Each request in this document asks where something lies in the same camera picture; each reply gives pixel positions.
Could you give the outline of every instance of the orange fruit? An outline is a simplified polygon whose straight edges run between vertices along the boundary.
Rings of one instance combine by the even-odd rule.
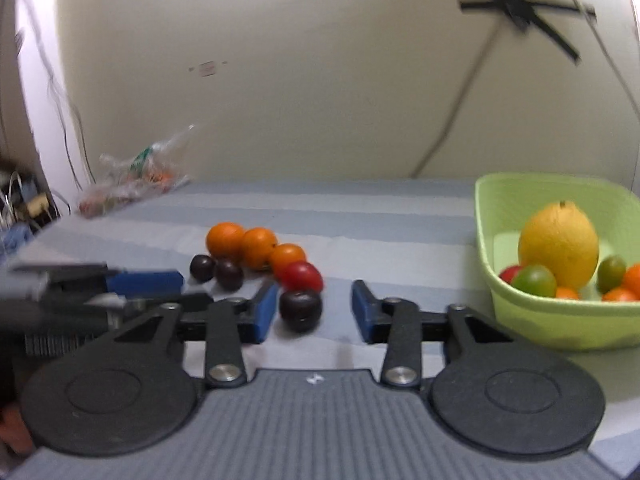
[[[271,270],[278,279],[286,266],[300,261],[306,262],[306,254],[302,247],[296,244],[280,244],[269,257]]]
[[[632,265],[626,270],[620,286],[640,298],[640,264]]]
[[[639,301],[639,300],[638,300],[638,297],[634,293],[632,293],[630,290],[626,290],[626,288],[617,286],[616,288],[612,288],[609,292],[607,292],[602,297],[602,301]]]
[[[558,300],[579,300],[578,293],[568,286],[559,286],[556,288],[556,298]]]
[[[240,245],[244,236],[244,227],[233,222],[214,225],[207,233],[207,251],[214,258],[240,259]]]
[[[242,262],[253,270],[263,270],[269,263],[269,256],[278,244],[273,231],[266,227],[254,227],[244,233],[240,244]]]

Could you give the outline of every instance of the light green plastic bin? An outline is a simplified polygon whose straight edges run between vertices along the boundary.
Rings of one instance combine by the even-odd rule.
[[[476,182],[478,253],[498,322],[544,346],[563,350],[624,348],[640,343],[640,302],[600,301],[595,275],[580,291],[585,301],[526,294],[499,277],[518,263],[520,230],[551,202],[572,201],[600,237],[600,259],[620,254],[640,262],[640,201],[629,190],[595,178],[495,173]]]

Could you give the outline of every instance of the clear plastic bag with fruit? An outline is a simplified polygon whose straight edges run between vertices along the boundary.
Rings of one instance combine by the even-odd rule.
[[[103,180],[84,190],[78,201],[78,212],[85,218],[101,216],[186,184],[190,178],[178,162],[193,134],[192,124],[170,139],[153,143],[129,160],[101,155],[100,162],[108,168],[108,173]]]

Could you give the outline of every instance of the green fruit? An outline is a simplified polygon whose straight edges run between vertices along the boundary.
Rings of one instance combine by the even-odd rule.
[[[534,296],[554,298],[558,284],[551,271],[545,266],[530,265],[516,274],[511,286]]]
[[[598,290],[606,294],[622,284],[626,272],[626,262],[614,254],[601,261],[598,267]]]

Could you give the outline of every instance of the yellow pomelo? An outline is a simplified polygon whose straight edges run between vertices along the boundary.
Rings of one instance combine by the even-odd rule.
[[[585,286],[598,265],[600,246],[591,221],[573,202],[556,202],[529,219],[520,233],[521,266],[544,265],[558,286]]]

